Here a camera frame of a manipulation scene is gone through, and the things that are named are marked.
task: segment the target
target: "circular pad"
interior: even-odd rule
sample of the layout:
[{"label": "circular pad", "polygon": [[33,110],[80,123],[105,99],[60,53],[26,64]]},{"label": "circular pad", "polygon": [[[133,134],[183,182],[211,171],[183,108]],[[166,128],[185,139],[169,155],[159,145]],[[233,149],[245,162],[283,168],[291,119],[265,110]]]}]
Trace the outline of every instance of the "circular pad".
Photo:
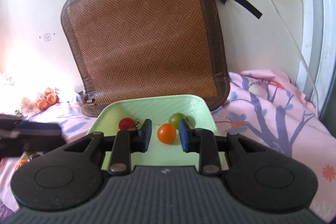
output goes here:
[{"label": "circular pad", "polygon": [[255,179],[267,188],[282,189],[293,183],[294,176],[291,171],[283,167],[267,166],[255,172]]},{"label": "circular pad", "polygon": [[36,183],[47,189],[62,188],[74,179],[74,173],[71,169],[64,166],[49,166],[42,168],[35,175]]}]

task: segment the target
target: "brown leather trim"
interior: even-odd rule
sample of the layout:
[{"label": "brown leather trim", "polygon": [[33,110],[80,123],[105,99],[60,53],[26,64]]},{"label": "brown leather trim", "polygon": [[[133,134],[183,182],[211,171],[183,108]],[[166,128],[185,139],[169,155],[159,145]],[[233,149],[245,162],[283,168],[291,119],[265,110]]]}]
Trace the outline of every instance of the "brown leather trim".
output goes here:
[{"label": "brown leather trim", "polygon": [[230,92],[230,81],[226,65],[224,41],[215,0],[199,0],[202,5],[204,23],[208,36],[214,81],[219,96],[205,98],[210,110],[221,106]]},{"label": "brown leather trim", "polygon": [[[68,16],[68,7],[81,0],[67,0],[62,14],[61,23],[63,30],[68,39],[71,51],[75,58],[77,67],[79,69],[87,99],[95,98],[95,88],[91,77],[85,67],[82,53],[80,51],[76,36]],[[215,97],[204,98],[210,110],[214,110],[223,104],[230,92],[229,76],[226,67],[224,42],[222,38],[221,25],[219,21],[218,11],[215,0],[199,0],[202,6],[203,18],[206,24],[206,32],[209,42],[209,51],[211,57],[211,65],[213,71],[213,78],[216,85],[218,95]],[[106,105],[88,104],[83,107],[83,112],[88,116],[95,117],[102,111]]]}]

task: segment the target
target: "orange flower print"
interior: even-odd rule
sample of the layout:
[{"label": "orange flower print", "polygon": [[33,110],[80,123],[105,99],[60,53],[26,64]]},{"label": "orange flower print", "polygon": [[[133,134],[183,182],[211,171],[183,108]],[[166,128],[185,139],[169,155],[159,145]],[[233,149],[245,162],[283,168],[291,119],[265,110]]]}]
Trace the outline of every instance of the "orange flower print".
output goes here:
[{"label": "orange flower print", "polygon": [[229,112],[227,118],[230,120],[228,123],[231,124],[231,128],[225,132],[230,133],[242,133],[247,130],[247,125],[245,125],[246,115],[243,113],[241,115]]},{"label": "orange flower print", "polygon": [[282,85],[280,85],[278,82],[271,82],[271,85],[275,85],[281,89],[283,89],[284,87]]},{"label": "orange flower print", "polygon": [[15,166],[15,171],[19,169],[22,165],[26,164],[27,162],[28,162],[27,160],[20,160]]},{"label": "orange flower print", "polygon": [[336,170],[334,167],[330,166],[329,164],[326,164],[325,167],[322,168],[322,175],[326,180],[333,180],[336,177]]},{"label": "orange flower print", "polygon": [[0,167],[5,166],[6,163],[7,163],[7,160],[8,160],[7,158],[2,158],[1,161],[0,161]]}]

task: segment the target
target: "white cable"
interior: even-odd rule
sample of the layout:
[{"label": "white cable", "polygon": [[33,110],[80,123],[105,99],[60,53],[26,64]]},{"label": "white cable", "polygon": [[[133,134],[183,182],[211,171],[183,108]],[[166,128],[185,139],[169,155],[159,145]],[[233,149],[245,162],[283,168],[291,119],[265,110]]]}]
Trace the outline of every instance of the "white cable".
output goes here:
[{"label": "white cable", "polygon": [[282,16],[280,15],[280,13],[279,13],[279,11],[278,11],[278,8],[275,6],[274,1],[273,1],[273,0],[269,0],[269,1],[270,1],[270,3],[271,3],[271,5],[272,5],[272,7],[273,7],[273,9],[274,9],[274,11],[275,11],[275,13],[276,13],[276,14],[279,16],[279,18],[281,19],[281,21],[282,21],[282,23],[283,23],[283,25],[284,25],[286,31],[287,31],[288,34],[290,35],[290,37],[291,37],[291,42],[293,42],[293,44],[295,45],[295,49],[297,50],[297,54],[298,54],[298,56],[300,57],[301,62],[303,63],[303,66],[304,66],[304,68],[305,68],[305,70],[306,70],[306,72],[307,72],[308,79],[309,79],[310,83],[313,85],[313,90],[314,90],[315,95],[316,95],[316,113],[315,113],[315,115],[316,115],[316,117],[318,118],[318,117],[319,117],[319,95],[318,95],[318,92],[317,92],[317,88],[316,88],[316,86],[315,86],[315,83],[314,83],[314,81],[313,81],[313,79],[312,79],[312,77],[311,77],[311,75],[310,75],[309,68],[308,68],[307,63],[306,63],[306,61],[305,61],[305,58],[303,57],[303,55],[302,55],[302,53],[301,53],[301,50],[300,50],[299,46],[297,45],[297,43],[296,43],[296,41],[295,41],[294,36],[292,35],[291,31],[290,31],[289,28],[287,27],[287,24],[285,23],[285,21],[283,20]]}]

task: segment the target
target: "red cherry tomato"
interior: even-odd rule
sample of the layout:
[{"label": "red cherry tomato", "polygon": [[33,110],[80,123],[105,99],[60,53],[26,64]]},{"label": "red cherry tomato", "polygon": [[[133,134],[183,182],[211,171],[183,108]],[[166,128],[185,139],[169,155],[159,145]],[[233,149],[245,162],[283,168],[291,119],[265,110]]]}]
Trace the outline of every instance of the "red cherry tomato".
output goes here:
[{"label": "red cherry tomato", "polygon": [[132,118],[123,118],[119,122],[119,129],[135,128],[135,122]]},{"label": "red cherry tomato", "polygon": [[157,130],[157,138],[160,142],[171,144],[176,138],[176,130],[170,123],[164,123]]}]

